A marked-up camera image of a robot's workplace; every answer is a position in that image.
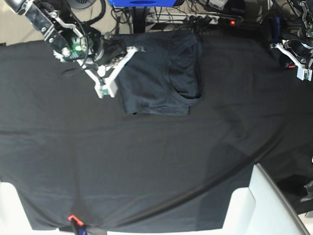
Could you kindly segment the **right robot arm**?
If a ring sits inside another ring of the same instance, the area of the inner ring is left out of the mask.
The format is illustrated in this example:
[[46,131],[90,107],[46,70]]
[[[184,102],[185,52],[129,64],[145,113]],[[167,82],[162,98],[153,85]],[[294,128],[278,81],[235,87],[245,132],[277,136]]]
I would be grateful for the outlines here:
[[9,8],[25,16],[53,48],[62,63],[77,62],[95,83],[99,98],[115,97],[116,78],[137,52],[144,47],[126,46],[123,40],[101,34],[90,23],[80,21],[66,0],[8,0]]

